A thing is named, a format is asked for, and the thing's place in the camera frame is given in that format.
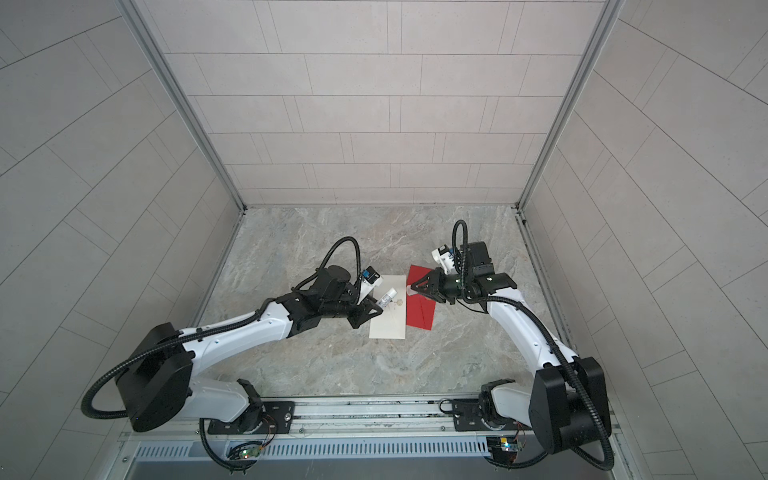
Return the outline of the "white glue stick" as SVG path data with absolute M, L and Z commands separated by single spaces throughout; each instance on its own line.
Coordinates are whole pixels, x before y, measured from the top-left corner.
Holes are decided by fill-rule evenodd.
M 397 296 L 397 290 L 390 288 L 378 301 L 377 306 L 384 309 L 386 308 Z

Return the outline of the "red paper envelope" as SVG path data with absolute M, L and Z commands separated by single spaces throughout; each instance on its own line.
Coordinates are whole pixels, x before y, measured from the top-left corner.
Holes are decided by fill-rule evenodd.
M 427 331 L 433 327 L 436 302 L 412 293 L 410 287 L 430 272 L 429 268 L 411 265 L 406 278 L 406 325 Z

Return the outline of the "cream paper envelope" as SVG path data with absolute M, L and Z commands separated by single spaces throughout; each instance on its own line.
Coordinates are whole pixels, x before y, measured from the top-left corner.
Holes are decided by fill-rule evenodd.
M 406 337 L 406 277 L 404 275 L 383 275 L 381 283 L 372 291 L 375 300 L 380 300 L 391 289 L 396 291 L 393 299 L 383 307 L 383 313 L 370 320 L 370 339 L 396 339 Z

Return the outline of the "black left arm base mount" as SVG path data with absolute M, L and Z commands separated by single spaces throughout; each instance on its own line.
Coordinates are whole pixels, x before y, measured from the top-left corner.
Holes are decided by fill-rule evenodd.
M 212 435 L 272 435 L 287 434 L 293 421 L 296 404 L 292 401 L 267 401 L 260 406 L 248 406 L 232 422 L 211 420 L 207 433 Z

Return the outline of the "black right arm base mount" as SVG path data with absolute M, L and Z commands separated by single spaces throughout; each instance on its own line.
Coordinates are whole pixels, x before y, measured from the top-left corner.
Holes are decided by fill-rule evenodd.
M 457 432 L 512 431 L 529 432 L 531 428 L 515 420 L 488 420 L 478 399 L 443 399 L 438 409 L 449 416 Z

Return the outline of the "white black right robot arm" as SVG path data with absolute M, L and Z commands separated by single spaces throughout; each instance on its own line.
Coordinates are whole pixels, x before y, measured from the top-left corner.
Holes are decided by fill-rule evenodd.
M 485 384 L 480 417 L 492 429 L 520 423 L 532 429 L 548 454 L 571 450 L 594 466 L 613 465 L 605 375 L 592 357 L 563 344 L 533 313 L 517 284 L 495 271 L 483 242 L 433 251 L 437 268 L 412 290 L 438 303 L 476 304 L 507 333 L 533 377 L 530 391 L 511 380 Z

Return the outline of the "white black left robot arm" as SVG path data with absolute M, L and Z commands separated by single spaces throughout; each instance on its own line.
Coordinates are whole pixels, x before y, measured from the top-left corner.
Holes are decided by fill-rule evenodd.
M 380 283 L 373 267 L 354 280 L 331 265 L 316 273 L 308 289 L 268 300 L 256 312 L 197 329 L 177 331 L 169 323 L 153 328 L 134 352 L 138 361 L 116 377 L 133 430 L 194 418 L 218 422 L 226 433 L 260 428 L 266 408 L 249 381 L 217 381 L 202 372 L 258 345 L 310 330 L 324 318 L 344 317 L 357 329 L 382 314 L 372 295 Z

